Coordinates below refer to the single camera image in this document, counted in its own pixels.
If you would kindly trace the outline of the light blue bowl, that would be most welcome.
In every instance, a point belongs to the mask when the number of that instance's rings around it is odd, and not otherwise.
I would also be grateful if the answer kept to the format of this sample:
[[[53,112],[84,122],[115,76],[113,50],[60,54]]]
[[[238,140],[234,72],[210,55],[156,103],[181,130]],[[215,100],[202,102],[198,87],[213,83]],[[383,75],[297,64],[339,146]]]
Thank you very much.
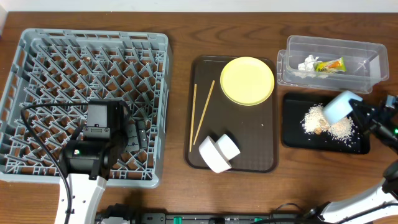
[[[340,93],[323,108],[324,119],[330,126],[352,112],[353,109],[349,103],[350,100],[363,101],[359,95],[347,90]]]

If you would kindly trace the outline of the rice food scraps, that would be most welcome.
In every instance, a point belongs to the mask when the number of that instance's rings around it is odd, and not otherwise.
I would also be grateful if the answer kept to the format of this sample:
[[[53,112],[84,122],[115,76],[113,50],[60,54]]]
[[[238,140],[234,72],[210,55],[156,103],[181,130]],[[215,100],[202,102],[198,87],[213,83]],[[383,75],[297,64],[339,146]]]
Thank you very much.
[[[335,124],[330,124],[323,114],[323,106],[321,104],[310,107],[300,123],[306,134],[328,134],[332,140],[344,143],[351,140],[356,127],[350,117],[345,117]]]

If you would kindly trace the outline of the green orange snack wrapper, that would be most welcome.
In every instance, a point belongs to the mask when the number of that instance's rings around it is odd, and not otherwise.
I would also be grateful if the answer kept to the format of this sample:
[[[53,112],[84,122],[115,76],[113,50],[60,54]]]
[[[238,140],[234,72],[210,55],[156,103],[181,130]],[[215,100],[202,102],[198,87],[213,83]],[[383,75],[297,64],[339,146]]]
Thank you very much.
[[[327,62],[318,62],[315,65],[316,72],[324,72],[324,73],[338,73],[345,72],[346,66],[343,57],[340,57],[336,60],[331,60]]]

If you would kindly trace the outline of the white tissue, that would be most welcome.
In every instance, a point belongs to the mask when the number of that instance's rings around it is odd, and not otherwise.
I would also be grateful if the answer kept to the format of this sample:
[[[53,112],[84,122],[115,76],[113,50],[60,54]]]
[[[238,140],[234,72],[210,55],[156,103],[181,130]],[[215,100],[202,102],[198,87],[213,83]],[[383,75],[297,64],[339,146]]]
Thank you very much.
[[[303,71],[314,72],[315,67],[318,63],[319,57],[314,57],[313,55],[309,55],[304,62],[298,64],[298,69]]]

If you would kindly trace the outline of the pink bowl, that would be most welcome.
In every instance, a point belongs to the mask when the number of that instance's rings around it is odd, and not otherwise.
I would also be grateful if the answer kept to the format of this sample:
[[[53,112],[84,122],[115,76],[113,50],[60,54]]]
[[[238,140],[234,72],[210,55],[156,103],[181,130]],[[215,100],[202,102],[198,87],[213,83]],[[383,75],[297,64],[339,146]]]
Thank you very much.
[[[215,173],[219,174],[231,168],[227,161],[215,147],[215,142],[207,136],[199,145],[199,153],[206,165]]]

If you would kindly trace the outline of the white cup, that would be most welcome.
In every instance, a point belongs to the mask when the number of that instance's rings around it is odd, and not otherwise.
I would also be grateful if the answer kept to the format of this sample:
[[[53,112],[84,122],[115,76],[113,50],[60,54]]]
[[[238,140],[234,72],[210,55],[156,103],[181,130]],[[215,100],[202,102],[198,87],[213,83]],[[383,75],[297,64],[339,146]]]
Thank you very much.
[[[228,161],[241,153],[237,145],[235,145],[227,134],[222,135],[217,142],[215,142],[215,146]]]

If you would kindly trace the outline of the yellow round plate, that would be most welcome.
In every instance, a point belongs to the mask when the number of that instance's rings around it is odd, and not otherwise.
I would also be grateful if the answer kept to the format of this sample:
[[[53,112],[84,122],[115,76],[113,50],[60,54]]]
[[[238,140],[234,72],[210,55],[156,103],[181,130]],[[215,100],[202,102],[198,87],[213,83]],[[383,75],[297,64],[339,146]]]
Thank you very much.
[[[225,96],[232,102],[254,106],[271,96],[275,78],[265,62],[254,57],[238,57],[222,69],[220,85]]]

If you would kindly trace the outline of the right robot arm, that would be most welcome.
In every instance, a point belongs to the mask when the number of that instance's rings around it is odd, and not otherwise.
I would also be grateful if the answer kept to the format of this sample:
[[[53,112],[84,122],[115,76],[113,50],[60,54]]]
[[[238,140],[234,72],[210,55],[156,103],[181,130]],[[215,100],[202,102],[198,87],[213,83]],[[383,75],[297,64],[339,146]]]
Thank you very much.
[[[361,134],[373,134],[383,145],[397,151],[397,97],[387,95],[379,106],[369,105],[363,99],[344,91],[326,105],[324,116],[335,124],[344,115],[352,113]],[[327,202],[303,215],[313,223],[369,223],[397,215],[397,162],[383,173],[383,180],[367,191],[346,200]]]

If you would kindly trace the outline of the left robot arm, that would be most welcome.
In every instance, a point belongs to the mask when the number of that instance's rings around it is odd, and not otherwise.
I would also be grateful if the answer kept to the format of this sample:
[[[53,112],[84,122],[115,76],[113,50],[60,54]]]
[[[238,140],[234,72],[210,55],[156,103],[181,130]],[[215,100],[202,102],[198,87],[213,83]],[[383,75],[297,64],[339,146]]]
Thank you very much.
[[[59,155],[61,173],[56,223],[93,223],[112,167],[121,154],[145,145],[125,101],[91,100],[85,124]]]

